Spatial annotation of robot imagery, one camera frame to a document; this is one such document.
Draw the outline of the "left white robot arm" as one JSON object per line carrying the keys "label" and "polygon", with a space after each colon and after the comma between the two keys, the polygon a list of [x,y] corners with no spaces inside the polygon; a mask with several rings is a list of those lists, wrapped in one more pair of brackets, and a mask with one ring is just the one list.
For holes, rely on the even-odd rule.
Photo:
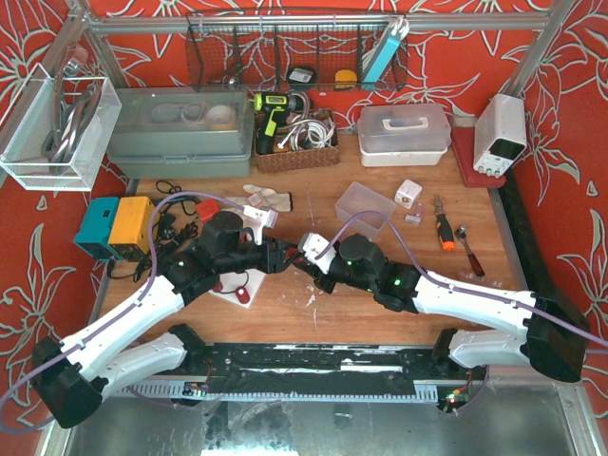
{"label": "left white robot arm", "polygon": [[204,344],[186,325],[137,348],[129,345],[154,325],[217,288],[221,276],[250,269],[278,274],[295,245],[245,226],[238,214],[216,213],[189,247],[163,257],[147,282],[99,320],[32,352],[31,384],[61,428],[90,417],[114,391],[181,366]]}

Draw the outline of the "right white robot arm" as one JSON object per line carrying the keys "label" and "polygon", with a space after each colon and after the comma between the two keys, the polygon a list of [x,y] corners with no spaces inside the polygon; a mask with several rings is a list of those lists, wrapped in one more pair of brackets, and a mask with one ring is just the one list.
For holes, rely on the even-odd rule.
{"label": "right white robot arm", "polygon": [[316,281],[327,292],[342,283],[371,293],[394,312],[446,315],[482,325],[479,331],[444,330],[438,337],[440,356],[461,367],[530,366],[565,383],[581,378],[589,323],[556,289],[541,295],[467,284],[390,261],[377,244],[358,234],[333,247],[308,233],[298,250],[318,269]]}

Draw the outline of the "beige work glove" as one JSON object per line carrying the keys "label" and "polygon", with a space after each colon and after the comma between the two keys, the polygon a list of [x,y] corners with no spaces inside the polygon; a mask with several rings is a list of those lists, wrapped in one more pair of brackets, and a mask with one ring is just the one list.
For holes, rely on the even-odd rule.
{"label": "beige work glove", "polygon": [[240,205],[270,208],[279,213],[289,213],[294,209],[291,193],[277,193],[272,188],[253,184],[243,184],[242,189],[246,196],[227,197],[226,199]]}

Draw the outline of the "red spring front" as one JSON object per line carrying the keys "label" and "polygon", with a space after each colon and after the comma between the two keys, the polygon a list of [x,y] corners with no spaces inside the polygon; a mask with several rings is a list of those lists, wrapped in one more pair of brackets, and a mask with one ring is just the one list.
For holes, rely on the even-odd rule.
{"label": "red spring front", "polygon": [[247,289],[243,286],[240,286],[236,289],[235,295],[240,304],[246,305],[250,302],[251,297],[247,291]]}

